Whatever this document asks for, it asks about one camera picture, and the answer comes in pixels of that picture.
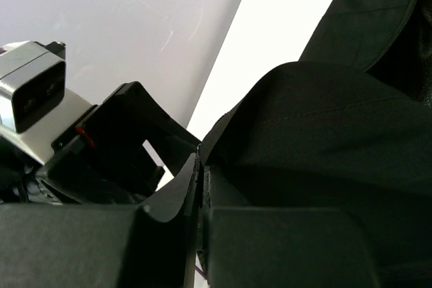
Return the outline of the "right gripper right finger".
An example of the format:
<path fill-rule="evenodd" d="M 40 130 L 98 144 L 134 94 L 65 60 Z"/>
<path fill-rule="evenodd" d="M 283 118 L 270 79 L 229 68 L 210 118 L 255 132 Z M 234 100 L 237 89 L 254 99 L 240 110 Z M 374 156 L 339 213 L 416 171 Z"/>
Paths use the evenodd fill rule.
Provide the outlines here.
<path fill-rule="evenodd" d="M 365 237 L 333 208 L 250 206 L 206 167 L 203 245 L 211 287 L 378 287 Z"/>

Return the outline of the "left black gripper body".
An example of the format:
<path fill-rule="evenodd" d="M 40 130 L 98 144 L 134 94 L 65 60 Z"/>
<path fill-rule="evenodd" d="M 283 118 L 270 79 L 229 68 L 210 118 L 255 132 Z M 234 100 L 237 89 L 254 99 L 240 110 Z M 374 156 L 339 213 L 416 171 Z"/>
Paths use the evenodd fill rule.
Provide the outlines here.
<path fill-rule="evenodd" d="M 56 139 L 62 145 L 36 180 L 62 203 L 139 203 L 155 193 L 164 174 L 145 142 L 176 175 L 200 141 L 140 82 L 122 84 Z"/>

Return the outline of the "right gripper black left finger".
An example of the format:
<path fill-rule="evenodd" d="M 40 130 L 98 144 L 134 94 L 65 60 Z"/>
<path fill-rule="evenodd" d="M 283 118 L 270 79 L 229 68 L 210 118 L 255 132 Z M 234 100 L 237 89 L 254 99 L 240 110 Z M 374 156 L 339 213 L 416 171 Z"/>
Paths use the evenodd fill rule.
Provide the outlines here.
<path fill-rule="evenodd" d="M 5 204 L 2 287 L 192 287 L 196 157 L 139 205 Z"/>

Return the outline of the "black zip jacket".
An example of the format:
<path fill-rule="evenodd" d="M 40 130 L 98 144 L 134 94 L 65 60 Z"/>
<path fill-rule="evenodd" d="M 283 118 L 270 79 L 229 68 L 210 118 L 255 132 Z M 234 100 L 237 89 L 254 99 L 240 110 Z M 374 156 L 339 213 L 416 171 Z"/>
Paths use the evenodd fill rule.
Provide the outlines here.
<path fill-rule="evenodd" d="M 431 0 L 333 0 L 200 157 L 253 205 L 343 208 L 384 287 L 430 287 Z"/>

